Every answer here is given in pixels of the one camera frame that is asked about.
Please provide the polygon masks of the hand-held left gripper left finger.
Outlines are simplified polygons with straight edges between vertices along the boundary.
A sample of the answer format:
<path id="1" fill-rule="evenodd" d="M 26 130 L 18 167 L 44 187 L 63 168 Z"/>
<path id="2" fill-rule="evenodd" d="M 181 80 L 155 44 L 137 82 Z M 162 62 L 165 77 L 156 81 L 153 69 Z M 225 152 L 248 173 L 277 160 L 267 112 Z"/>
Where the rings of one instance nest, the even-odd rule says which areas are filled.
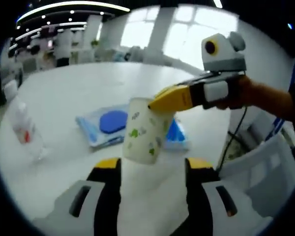
<path id="1" fill-rule="evenodd" d="M 51 213 L 33 224 L 45 236 L 116 236 L 120 187 L 121 159 L 104 159 L 87 179 L 56 198 Z"/>

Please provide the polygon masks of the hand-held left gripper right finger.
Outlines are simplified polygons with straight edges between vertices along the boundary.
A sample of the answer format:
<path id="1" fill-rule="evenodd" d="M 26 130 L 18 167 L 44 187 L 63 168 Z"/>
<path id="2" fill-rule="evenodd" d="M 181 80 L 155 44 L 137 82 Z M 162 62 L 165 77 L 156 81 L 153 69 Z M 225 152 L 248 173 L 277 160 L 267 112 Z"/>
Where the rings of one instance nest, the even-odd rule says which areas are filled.
<path id="1" fill-rule="evenodd" d="M 260 216 L 242 190 L 221 180 L 212 165 L 185 160 L 188 229 L 192 236 L 258 236 L 272 222 Z"/>

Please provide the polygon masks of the person's right hand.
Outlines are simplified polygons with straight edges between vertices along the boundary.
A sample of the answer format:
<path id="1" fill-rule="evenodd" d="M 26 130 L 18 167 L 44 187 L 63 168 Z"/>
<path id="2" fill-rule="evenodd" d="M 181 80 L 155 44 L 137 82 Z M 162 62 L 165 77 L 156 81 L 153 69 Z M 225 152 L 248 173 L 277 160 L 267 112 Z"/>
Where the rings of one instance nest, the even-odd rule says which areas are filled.
<path id="1" fill-rule="evenodd" d="M 243 106 L 249 107 L 254 104 L 253 97 L 257 84 L 246 75 L 237 76 L 235 81 L 238 88 L 237 95 L 228 96 L 226 99 L 217 102 L 216 107 L 218 109 L 225 110 L 229 108 L 235 110 Z"/>

